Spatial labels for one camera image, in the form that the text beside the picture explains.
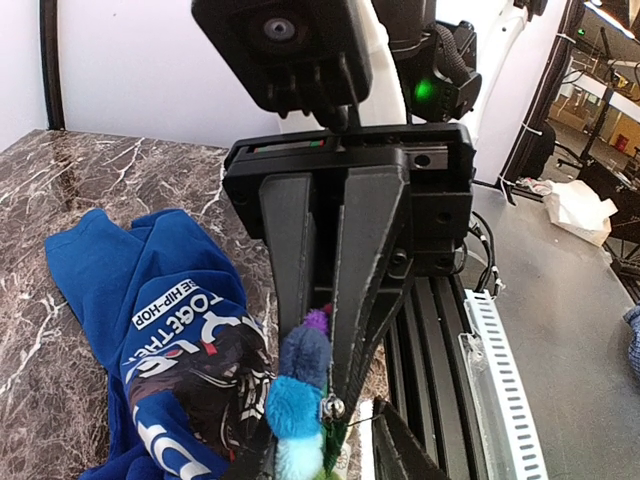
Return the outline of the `rainbow flower plush brooch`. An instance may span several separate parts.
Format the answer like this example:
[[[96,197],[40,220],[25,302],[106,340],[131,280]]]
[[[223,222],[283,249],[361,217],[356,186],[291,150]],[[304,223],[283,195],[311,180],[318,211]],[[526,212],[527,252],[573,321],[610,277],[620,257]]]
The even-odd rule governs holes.
[[[337,479],[325,465],[329,320],[332,306],[310,310],[284,338],[278,375],[266,401],[266,418],[276,438],[277,479]]]

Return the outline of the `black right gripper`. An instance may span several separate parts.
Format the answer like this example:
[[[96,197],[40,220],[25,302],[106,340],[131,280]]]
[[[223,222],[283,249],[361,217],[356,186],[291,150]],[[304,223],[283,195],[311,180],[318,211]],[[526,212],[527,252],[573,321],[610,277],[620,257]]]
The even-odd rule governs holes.
[[[370,361],[368,323],[391,275],[457,272],[471,215],[475,150],[458,123],[362,127],[245,139],[223,186],[247,233],[266,243],[284,339],[311,305],[316,254],[333,261],[333,392],[355,409]]]

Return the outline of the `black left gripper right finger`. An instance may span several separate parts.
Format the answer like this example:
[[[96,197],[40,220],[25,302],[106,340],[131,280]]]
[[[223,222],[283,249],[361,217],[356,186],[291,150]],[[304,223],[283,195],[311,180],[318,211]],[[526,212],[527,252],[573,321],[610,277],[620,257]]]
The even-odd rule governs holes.
[[[394,407],[379,397],[373,402],[372,435],[377,480],[448,479]]]

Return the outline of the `blue printed t-shirt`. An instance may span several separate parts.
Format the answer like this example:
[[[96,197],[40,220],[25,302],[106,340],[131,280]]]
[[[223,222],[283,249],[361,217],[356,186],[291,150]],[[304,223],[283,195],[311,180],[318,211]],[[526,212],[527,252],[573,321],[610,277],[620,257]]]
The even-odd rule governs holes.
[[[109,454],[86,477],[222,477],[273,379],[263,326],[224,252],[177,209],[129,229],[94,209],[45,250],[108,374]]]

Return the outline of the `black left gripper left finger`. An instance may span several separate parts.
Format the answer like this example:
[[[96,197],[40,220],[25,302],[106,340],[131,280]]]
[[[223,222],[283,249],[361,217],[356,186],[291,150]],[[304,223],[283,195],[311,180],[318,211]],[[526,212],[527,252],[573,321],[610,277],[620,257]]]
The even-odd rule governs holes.
[[[276,439],[270,429],[256,432],[249,446],[229,468],[231,480],[273,480],[275,475]]]

